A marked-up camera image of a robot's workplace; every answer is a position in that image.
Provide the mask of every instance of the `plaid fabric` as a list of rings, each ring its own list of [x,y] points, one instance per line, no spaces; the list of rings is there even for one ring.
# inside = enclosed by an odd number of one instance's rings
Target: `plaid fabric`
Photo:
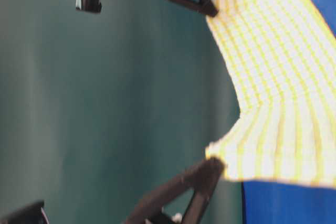
[[[214,0],[240,118],[206,149],[224,178],[336,188],[336,40],[311,0]]]

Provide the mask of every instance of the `yellow checkered cloth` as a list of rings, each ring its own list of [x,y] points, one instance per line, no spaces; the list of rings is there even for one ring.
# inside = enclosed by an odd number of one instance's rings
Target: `yellow checkered cloth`
[[[336,40],[311,0],[214,0],[240,117],[206,149],[224,178],[336,188]]]

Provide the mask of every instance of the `black clamp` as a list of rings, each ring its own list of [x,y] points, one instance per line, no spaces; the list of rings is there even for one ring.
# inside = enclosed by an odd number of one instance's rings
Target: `black clamp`
[[[214,157],[203,160],[145,195],[123,224],[176,224],[162,208],[191,188],[194,194],[181,224],[198,224],[223,170],[220,160]]]
[[[49,224],[44,202],[38,201],[0,219],[0,224]]]

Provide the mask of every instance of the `blue table surface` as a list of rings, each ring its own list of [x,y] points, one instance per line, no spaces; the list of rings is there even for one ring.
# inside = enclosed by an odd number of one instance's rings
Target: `blue table surface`
[[[312,0],[336,34],[336,1]],[[267,182],[243,184],[244,223],[336,223],[336,190]]]

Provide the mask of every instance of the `dark green wall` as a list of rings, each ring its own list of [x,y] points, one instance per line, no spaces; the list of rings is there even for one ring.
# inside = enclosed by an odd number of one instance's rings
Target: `dark green wall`
[[[165,0],[102,0],[100,15],[75,0],[0,3],[0,215],[42,198],[51,224],[120,223],[238,117],[197,13]],[[202,223],[241,223],[240,205],[240,185],[220,182]]]

